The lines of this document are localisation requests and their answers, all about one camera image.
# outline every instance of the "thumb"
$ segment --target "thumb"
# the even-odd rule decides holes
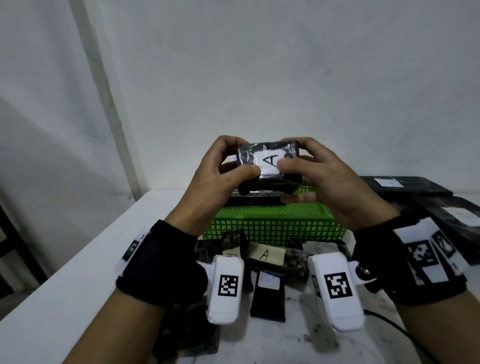
[[[231,190],[238,188],[240,183],[253,180],[258,176],[260,176],[260,167],[254,164],[243,164],[230,172],[222,174],[226,186]]]
[[[285,158],[279,160],[276,167],[280,172],[301,174],[314,180],[314,175],[316,174],[316,169],[319,167],[319,163],[310,162],[302,158]]]

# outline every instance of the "person's right hand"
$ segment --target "person's right hand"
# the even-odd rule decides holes
[[[285,138],[297,140],[300,148],[313,157],[279,160],[277,168],[283,173],[296,173],[305,177],[316,192],[284,196],[287,204],[319,202],[325,204],[335,218],[352,231],[388,221],[399,212],[380,198],[334,152],[312,138]]]

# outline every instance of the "wristband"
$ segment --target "wristband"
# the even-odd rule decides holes
[[[117,288],[156,306],[198,301],[207,289],[208,278],[193,258],[196,242],[196,237],[159,220],[120,260],[127,261],[127,266],[117,278]]]
[[[440,245],[450,249],[448,254],[438,244],[439,235]],[[395,303],[429,304],[467,289],[462,272],[468,265],[430,218],[419,221],[402,212],[354,236],[357,243],[352,259],[377,277],[377,282],[366,287],[373,292],[383,288]],[[453,255],[457,260],[452,265],[448,256]]]

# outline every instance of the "yellow label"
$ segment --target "yellow label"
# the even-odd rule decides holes
[[[285,257],[285,249],[278,248],[276,246],[250,243],[249,257],[262,262],[275,264],[276,266],[283,265],[283,259]]]
[[[237,246],[236,248],[233,249],[228,249],[223,251],[223,255],[228,255],[228,256],[237,256],[240,258],[240,247]]]

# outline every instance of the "person's left hand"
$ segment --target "person's left hand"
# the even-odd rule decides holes
[[[236,136],[219,136],[205,154],[200,166],[178,205],[165,222],[193,236],[200,236],[212,223],[217,212],[227,202],[240,183],[260,176],[256,165],[222,164],[235,155],[238,146],[248,144]]]

